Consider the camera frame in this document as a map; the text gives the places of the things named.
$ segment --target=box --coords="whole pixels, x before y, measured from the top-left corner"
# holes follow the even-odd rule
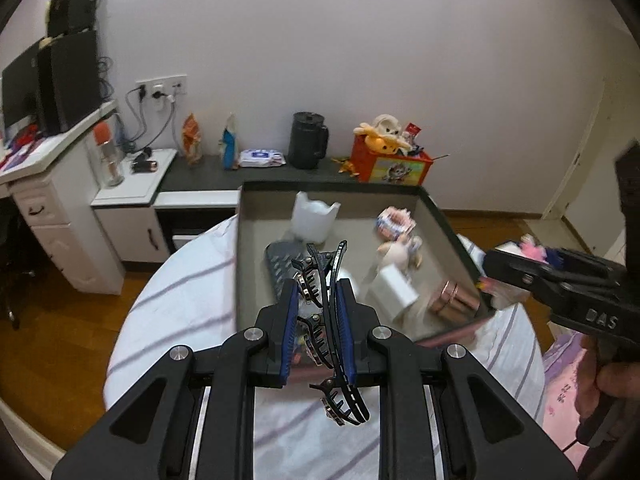
[[[236,327],[238,330],[254,325],[258,311],[276,302],[264,250],[272,242],[290,239],[290,218],[296,193],[306,191],[311,200],[332,204],[340,202],[340,211],[332,231],[320,250],[333,251],[341,240],[348,247],[342,261],[343,269],[354,278],[360,289],[356,300],[372,306],[380,323],[392,326],[425,346],[439,346],[459,342],[486,322],[495,310],[490,298],[475,288],[480,273],[447,219],[422,187],[391,184],[360,184],[358,182],[245,182],[241,191],[236,252]],[[455,325],[426,312],[425,321],[404,320],[398,325],[388,319],[385,309],[375,303],[370,286],[377,267],[377,248],[383,242],[376,232],[378,214],[388,206],[407,208],[416,222],[414,234],[423,240],[422,265],[411,271],[412,286],[424,302],[452,279],[480,299],[475,317],[465,324]],[[292,381],[324,377],[329,370],[316,367],[301,352],[302,357],[292,366]]]
[[[433,164],[424,152],[417,156],[380,155],[372,152],[364,143],[364,136],[353,141],[350,161],[359,172],[360,182],[379,182],[420,186]]]

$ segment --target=computer monitor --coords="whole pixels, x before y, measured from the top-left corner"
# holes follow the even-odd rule
[[[4,129],[9,130],[25,118],[37,118],[38,71],[36,56],[40,40],[2,70],[2,113]]]

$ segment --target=hand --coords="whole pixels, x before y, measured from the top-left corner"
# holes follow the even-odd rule
[[[575,409],[581,418],[593,414],[600,402],[600,392],[612,397],[640,399],[640,363],[610,363],[598,372],[596,340],[582,336],[586,349],[578,365]]]

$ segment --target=red toy box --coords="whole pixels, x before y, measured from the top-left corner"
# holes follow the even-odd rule
[[[364,136],[356,136],[353,141],[350,161],[359,172],[360,182],[382,182],[420,186],[433,164],[424,152],[417,156],[380,155],[372,152],[364,143]]]

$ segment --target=open box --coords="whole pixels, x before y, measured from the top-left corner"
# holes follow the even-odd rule
[[[480,275],[476,264],[422,187],[356,182],[245,182],[239,205],[236,253],[238,330],[253,326],[258,311],[276,302],[264,251],[272,242],[293,238],[289,231],[290,218],[296,193],[300,190],[306,191],[311,200],[341,204],[329,237],[318,249],[333,251],[341,240],[347,240],[341,268],[353,276],[360,289],[356,300],[372,306],[380,323],[425,346],[438,346],[465,340],[494,314],[486,295],[475,287]],[[410,271],[412,286],[420,294],[417,303],[429,301],[438,288],[442,290],[444,281],[453,280],[479,299],[478,310],[468,322],[453,325],[427,310],[420,314],[418,322],[415,317],[405,316],[394,323],[376,304],[369,289],[378,263],[376,250],[383,240],[376,232],[375,221],[388,206],[408,209],[416,222],[413,234],[423,241],[420,249],[422,265]],[[301,324],[298,330],[298,335],[302,336]],[[301,359],[298,366],[294,361],[292,377],[307,375],[300,373],[300,368],[305,366],[307,372],[309,367],[315,368],[308,356]]]

